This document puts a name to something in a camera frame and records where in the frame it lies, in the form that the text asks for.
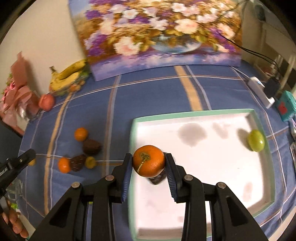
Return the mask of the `left hand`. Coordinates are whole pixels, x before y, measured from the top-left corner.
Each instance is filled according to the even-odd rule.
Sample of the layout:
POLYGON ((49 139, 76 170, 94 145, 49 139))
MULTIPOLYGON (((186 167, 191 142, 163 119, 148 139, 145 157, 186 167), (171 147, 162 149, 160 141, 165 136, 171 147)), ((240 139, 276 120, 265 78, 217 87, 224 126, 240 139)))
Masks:
POLYGON ((6 222, 6 224, 12 224, 12 230, 14 231, 14 233, 20 235, 22 238, 28 238, 28 231, 19 219, 18 213, 13 208, 10 208, 8 215, 3 212, 1 216, 6 222))

